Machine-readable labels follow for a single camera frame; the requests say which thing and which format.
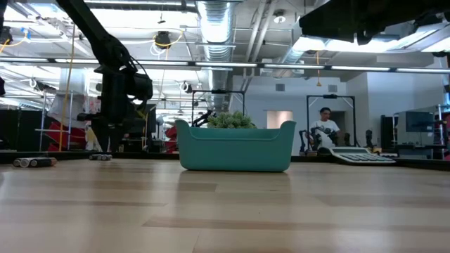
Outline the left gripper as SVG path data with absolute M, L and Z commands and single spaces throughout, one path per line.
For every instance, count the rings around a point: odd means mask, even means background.
M 101 109 L 95 114 L 80 113 L 77 120 L 92 121 L 91 128 L 102 151 L 108 150 L 108 134 L 110 151 L 118 151 L 122 126 L 109 124 L 107 129 L 103 123 L 123 123 L 131 119 L 135 110 L 144 109 L 147 100 L 153 96 L 153 81 L 148 75 L 126 67 L 114 70 L 101 65 L 94 72 L 102 74 L 101 95 L 98 97 Z

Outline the colourful patterned curtain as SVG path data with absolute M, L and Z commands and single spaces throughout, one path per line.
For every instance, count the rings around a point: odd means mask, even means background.
M 97 112 L 100 112 L 101 108 L 101 102 L 93 97 L 93 96 L 86 96 L 84 101 L 84 112 L 87 114 L 96 114 Z M 85 122 L 85 141 L 86 146 L 85 149 L 88 151 L 99 151 L 102 152 L 103 149 L 100 145 L 99 140 L 97 139 L 96 134 L 94 133 L 94 130 L 92 129 L 91 121 Z

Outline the person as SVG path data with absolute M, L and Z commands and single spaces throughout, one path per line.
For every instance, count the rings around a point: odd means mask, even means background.
M 324 107 L 319 111 L 320 119 L 310 125 L 310 129 L 314 130 L 315 135 L 319 135 L 321 142 L 319 147 L 332 148 L 338 143 L 341 130 L 338 125 L 330 118 L 330 108 Z

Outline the black ceiling dome device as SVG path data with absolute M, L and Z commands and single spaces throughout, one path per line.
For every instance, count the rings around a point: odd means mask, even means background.
M 167 49 L 171 46 L 169 31 L 158 31 L 154 38 L 154 43 L 159 49 Z

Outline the black cabinet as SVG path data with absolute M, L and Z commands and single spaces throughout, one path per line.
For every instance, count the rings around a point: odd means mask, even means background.
M 380 146 L 383 150 L 391 150 L 394 147 L 394 130 L 398 117 L 380 116 Z

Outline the green plant in white pot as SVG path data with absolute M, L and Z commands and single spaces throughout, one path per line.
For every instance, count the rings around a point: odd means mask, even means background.
M 208 128 L 216 129 L 256 129 L 249 116 L 242 112 L 223 112 L 217 116 L 208 117 Z

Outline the teal plastic bin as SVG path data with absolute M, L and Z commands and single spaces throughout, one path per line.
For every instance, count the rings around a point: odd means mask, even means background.
M 296 122 L 278 129 L 190 127 L 175 121 L 179 160 L 191 171 L 283 172 L 291 163 Z

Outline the grey background monitor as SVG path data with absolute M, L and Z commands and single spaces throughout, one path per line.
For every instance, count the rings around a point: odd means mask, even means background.
M 435 116 L 432 112 L 406 112 L 406 132 L 433 132 Z

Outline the grey desk calculator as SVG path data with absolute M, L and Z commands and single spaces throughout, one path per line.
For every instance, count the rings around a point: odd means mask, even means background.
M 350 164 L 394 164 L 391 158 L 370 153 L 360 147 L 334 147 L 329 149 L 331 155 Z

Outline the black background gantry frame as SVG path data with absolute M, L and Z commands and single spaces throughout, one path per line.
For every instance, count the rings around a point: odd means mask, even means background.
M 309 109 L 310 107 L 315 104 L 315 102 L 319 99 L 338 99 L 341 98 L 348 106 L 352 109 L 352 127 L 353 127 L 353 145 L 354 147 L 359 146 L 357 137 L 356 137 L 356 98 L 355 96 L 339 96 L 337 94 L 324 94 L 324 95 L 307 95 L 306 96 L 306 104 L 307 104 L 307 126 L 310 125 L 310 118 L 309 118 Z
M 203 95 L 205 95 L 206 93 L 210 93 L 210 94 L 213 94 L 213 95 L 231 95 L 231 94 L 235 94 L 235 93 L 239 93 L 240 95 L 241 95 L 241 97 L 242 98 L 239 98 L 238 96 L 236 96 L 236 98 L 237 98 L 237 100 L 238 101 L 240 101 L 241 102 L 241 104 L 242 104 L 242 106 L 243 106 L 243 109 L 242 109 L 242 114 L 243 115 L 245 115 L 245 112 L 246 112 L 246 107 L 245 107 L 245 92 L 244 91 L 229 91 L 229 90 L 221 90 L 221 89 L 216 89 L 216 90 L 211 90 L 211 91 L 206 91 L 206 90 L 193 90 L 192 91 L 192 99 L 191 99 L 191 102 L 192 102 L 192 113 L 191 113 L 191 120 L 192 120 L 192 122 L 193 122 L 193 120 L 195 120 L 194 119 L 194 113 L 193 113 L 193 111 L 194 111 L 194 103 L 197 101 L 197 100 L 201 100 L 200 98 L 195 98 L 195 94 L 197 93 L 197 92 L 201 92 Z M 214 107 L 212 107 L 212 108 L 210 108 L 210 109 L 207 109 L 207 111 L 208 110 L 213 110 L 214 111 L 214 116 L 210 116 L 210 117 L 216 117 L 216 116 L 218 116 L 219 115 L 219 111 L 216 111 L 215 109 L 214 109 Z

